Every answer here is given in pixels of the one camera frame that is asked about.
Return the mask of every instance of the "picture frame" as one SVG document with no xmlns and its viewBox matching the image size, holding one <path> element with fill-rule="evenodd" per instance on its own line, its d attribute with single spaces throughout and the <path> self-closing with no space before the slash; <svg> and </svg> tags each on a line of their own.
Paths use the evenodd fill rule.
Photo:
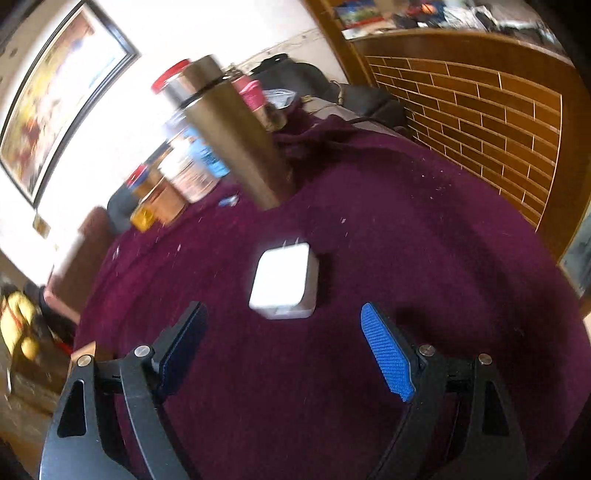
<svg viewBox="0 0 591 480">
<path fill-rule="evenodd" d="M 92 0 L 80 1 L 45 42 L 0 133 L 0 164 L 33 208 L 80 124 L 138 57 Z"/>
</svg>

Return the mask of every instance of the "white wall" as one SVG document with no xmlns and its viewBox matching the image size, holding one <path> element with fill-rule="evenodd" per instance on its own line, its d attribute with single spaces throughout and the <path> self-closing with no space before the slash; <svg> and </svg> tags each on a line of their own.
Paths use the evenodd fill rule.
<svg viewBox="0 0 591 480">
<path fill-rule="evenodd" d="M 35 55 L 76 4 L 77 0 L 45 0 L 11 40 L 0 57 L 4 77 L 0 121 Z M 160 125 L 168 110 L 150 85 L 165 69 L 183 58 L 207 54 L 214 54 L 222 66 L 240 63 L 315 28 L 298 0 L 98 0 L 98 4 L 141 57 L 96 104 L 59 159 L 38 208 L 52 228 L 49 241 L 33 231 L 33 209 L 0 171 L 0 249 L 39 283 L 53 264 L 53 245 L 60 235 L 75 230 L 92 207 L 105 206 L 135 166 L 162 143 Z M 18 54 L 11 59 L 14 47 Z M 326 51 L 334 70 L 336 60 Z"/>
</svg>

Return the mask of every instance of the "table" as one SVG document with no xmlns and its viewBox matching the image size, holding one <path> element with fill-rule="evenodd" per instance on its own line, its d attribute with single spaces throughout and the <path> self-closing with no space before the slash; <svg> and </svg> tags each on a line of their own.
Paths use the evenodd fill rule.
<svg viewBox="0 0 591 480">
<path fill-rule="evenodd" d="M 492 355 L 537 474 L 591 391 L 591 347 L 577 298 L 532 227 L 483 181 L 409 140 L 298 109 L 275 139 L 298 193 L 260 212 L 245 196 L 217 207 L 238 189 L 220 185 L 171 227 L 123 234 L 76 347 L 96 340 L 125 355 L 203 301 L 206 337 L 164 405 L 202 477 L 359 480 L 402 409 L 359 325 L 373 301 L 445 355 Z M 285 241 L 307 241 L 320 260 L 309 319 L 248 308 L 258 258 Z M 120 423 L 137 461 L 129 421 Z"/>
</svg>

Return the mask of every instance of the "brick pattern panel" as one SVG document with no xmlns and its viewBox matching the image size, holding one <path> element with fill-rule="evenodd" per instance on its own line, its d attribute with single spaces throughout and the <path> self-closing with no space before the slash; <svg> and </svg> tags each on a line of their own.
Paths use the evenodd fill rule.
<svg viewBox="0 0 591 480">
<path fill-rule="evenodd" d="M 366 59 L 378 86 L 404 104 L 417 142 L 490 184 L 537 228 L 560 148 L 558 93 L 465 64 Z"/>
</svg>

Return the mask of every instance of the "brown metallic bottle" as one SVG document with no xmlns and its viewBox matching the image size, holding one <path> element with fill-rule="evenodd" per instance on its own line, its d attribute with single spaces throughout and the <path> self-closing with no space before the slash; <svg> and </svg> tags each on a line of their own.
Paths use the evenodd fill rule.
<svg viewBox="0 0 591 480">
<path fill-rule="evenodd" d="M 164 79 L 162 92 L 184 110 L 261 209 L 275 208 L 294 194 L 291 167 L 211 56 Z"/>
</svg>

